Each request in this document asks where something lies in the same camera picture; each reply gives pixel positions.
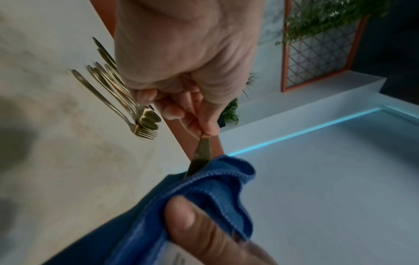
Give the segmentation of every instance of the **cloth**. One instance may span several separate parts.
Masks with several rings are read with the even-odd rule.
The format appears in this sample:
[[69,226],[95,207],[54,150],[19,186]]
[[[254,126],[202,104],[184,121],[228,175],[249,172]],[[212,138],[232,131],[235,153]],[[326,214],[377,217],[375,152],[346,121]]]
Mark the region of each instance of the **cloth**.
[[204,210],[229,235],[250,239],[253,224],[241,205],[243,186],[255,177],[244,160],[220,156],[195,175],[168,175],[136,206],[70,245],[46,265],[154,264],[170,240],[164,210],[170,198],[182,195]]

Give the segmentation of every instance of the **fingernail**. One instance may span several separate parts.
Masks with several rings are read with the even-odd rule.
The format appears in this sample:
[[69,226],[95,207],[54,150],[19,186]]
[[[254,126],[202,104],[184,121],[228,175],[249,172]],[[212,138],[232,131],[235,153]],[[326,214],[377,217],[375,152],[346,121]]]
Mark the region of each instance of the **fingernail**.
[[183,197],[175,199],[172,204],[173,226],[179,231],[188,230],[195,222],[195,212],[190,203]]

